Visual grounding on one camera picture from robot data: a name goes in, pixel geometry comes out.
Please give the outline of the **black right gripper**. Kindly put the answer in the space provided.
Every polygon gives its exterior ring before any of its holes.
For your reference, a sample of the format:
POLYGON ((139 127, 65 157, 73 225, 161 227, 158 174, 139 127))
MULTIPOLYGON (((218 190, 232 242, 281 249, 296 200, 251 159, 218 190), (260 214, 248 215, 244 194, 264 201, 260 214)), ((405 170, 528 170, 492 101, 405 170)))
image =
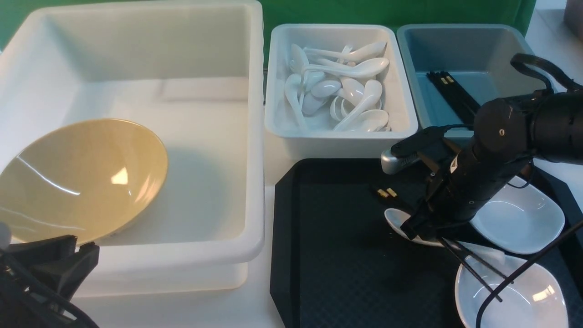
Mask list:
POLYGON ((408 223, 413 232, 410 239, 437 239, 446 227, 460 226, 472 220, 498 191, 529 164, 530 156, 519 156, 510 162, 498 161, 476 151, 461 151, 446 167, 445 174, 436 174, 429 194, 411 215, 408 223))

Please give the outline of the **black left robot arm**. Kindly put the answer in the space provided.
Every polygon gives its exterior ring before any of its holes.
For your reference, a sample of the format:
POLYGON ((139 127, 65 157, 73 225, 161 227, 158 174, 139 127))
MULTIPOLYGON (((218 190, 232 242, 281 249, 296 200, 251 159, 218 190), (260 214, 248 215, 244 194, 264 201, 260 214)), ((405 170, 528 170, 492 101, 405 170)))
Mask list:
POLYGON ((65 235, 27 243, 11 242, 0 228, 0 325, 3 328, 95 328, 96 322, 71 303, 98 265, 100 247, 77 246, 65 235))

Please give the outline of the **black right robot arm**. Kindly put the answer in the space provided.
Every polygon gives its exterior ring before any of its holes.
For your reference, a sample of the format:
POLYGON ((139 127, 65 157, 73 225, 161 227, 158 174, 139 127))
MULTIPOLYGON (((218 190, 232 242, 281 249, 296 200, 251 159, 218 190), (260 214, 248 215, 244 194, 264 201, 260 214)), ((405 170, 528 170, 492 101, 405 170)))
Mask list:
POLYGON ((582 164, 582 94, 562 92, 498 98, 473 121, 461 147, 431 126, 392 147, 394 156, 417 155, 435 174, 411 217, 409 239, 434 237, 462 226, 534 158, 582 164))

